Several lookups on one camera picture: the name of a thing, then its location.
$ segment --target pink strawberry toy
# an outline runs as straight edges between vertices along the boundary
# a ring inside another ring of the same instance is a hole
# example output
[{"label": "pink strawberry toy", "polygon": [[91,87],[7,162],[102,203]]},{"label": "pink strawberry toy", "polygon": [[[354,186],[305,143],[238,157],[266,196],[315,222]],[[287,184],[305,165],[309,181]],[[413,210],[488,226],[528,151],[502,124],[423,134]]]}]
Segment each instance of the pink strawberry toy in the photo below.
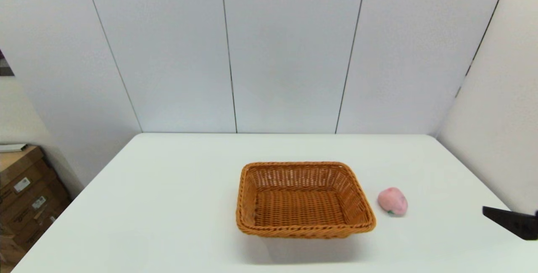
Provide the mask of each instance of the pink strawberry toy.
[{"label": "pink strawberry toy", "polygon": [[407,199],[396,187],[388,188],[379,193],[377,202],[389,214],[404,215],[407,212]]}]

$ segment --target wicker basket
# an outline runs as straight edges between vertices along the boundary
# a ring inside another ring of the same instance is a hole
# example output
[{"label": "wicker basket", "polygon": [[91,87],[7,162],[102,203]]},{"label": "wicker basket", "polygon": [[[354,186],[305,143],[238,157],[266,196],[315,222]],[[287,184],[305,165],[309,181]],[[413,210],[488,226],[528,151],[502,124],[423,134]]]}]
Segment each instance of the wicker basket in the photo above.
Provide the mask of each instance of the wicker basket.
[{"label": "wicker basket", "polygon": [[355,174],[341,162],[254,162],[243,168],[237,226],[247,234],[344,238],[374,229]]}]

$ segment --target white table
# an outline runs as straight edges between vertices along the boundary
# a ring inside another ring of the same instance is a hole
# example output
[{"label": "white table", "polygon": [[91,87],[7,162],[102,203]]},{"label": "white table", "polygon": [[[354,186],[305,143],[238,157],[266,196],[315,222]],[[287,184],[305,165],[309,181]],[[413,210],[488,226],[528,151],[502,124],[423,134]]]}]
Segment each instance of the white table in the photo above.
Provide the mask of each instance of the white table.
[{"label": "white table", "polygon": [[[242,167],[339,161],[377,216],[342,240],[262,239],[235,223]],[[377,194],[409,201],[389,217]],[[14,273],[536,272],[538,244],[482,216],[506,207],[426,135],[137,135],[69,206]]]}]

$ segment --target stacked boxes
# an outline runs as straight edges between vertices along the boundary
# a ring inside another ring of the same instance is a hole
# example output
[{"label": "stacked boxes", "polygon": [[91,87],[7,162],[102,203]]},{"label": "stacked boxes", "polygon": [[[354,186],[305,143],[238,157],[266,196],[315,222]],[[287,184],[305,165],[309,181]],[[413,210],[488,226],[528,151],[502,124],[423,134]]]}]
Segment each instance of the stacked boxes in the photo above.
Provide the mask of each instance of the stacked boxes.
[{"label": "stacked boxes", "polygon": [[0,154],[0,260],[18,263],[69,203],[39,147]]}]

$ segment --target black bracket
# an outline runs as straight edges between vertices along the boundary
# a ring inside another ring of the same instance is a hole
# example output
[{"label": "black bracket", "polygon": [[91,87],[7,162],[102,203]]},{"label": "black bracket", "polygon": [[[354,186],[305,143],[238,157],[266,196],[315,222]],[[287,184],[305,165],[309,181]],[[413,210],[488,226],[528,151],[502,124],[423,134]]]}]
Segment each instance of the black bracket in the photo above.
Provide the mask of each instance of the black bracket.
[{"label": "black bracket", "polygon": [[538,211],[532,216],[483,206],[482,214],[524,240],[538,240]]}]

